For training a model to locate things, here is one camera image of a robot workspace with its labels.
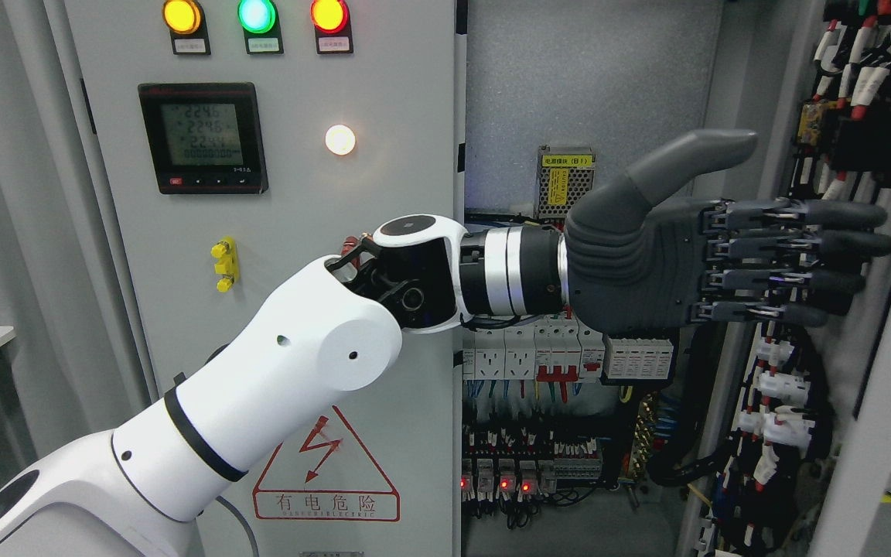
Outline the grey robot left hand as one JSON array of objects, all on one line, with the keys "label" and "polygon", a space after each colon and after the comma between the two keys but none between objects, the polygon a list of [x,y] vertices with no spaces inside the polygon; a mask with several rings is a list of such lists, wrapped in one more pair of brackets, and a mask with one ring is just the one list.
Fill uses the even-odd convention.
[{"label": "grey robot left hand", "polygon": [[584,195],[565,222],[569,303],[610,336],[697,322],[821,326],[891,255],[888,214],[835,200],[704,200],[680,190],[756,151],[746,129],[699,129]]}]

